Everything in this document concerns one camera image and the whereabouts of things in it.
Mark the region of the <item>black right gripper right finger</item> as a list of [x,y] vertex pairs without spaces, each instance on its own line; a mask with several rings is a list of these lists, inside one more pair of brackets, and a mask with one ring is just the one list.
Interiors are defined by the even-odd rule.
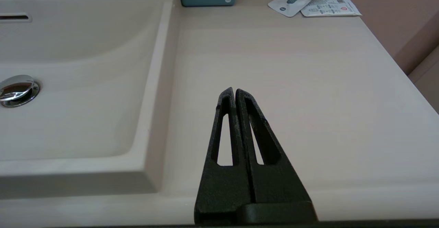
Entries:
[[255,203],[310,203],[311,198],[256,99],[249,92],[237,89],[235,103],[251,200]]

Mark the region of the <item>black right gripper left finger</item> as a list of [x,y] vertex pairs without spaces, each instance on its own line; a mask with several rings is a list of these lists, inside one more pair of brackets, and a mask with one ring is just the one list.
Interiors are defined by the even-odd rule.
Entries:
[[[218,163],[224,117],[229,121],[232,165]],[[249,208],[253,202],[249,173],[248,150],[232,87],[218,97],[210,142],[194,205],[197,226],[249,226]]]

